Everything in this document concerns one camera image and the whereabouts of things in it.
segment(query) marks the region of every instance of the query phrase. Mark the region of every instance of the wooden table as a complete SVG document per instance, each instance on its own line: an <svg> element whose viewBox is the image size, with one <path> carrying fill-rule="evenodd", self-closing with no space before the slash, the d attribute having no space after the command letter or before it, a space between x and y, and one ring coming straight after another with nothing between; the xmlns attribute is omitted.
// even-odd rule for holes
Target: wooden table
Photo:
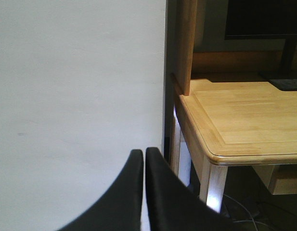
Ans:
<svg viewBox="0 0 297 231"><path fill-rule="evenodd" d="M200 199L214 210L220 211L228 166L297 164L297 91L280 91L256 73L193 75L188 96L175 79L174 86L179 126L171 166L177 170L181 129Z"/></svg>

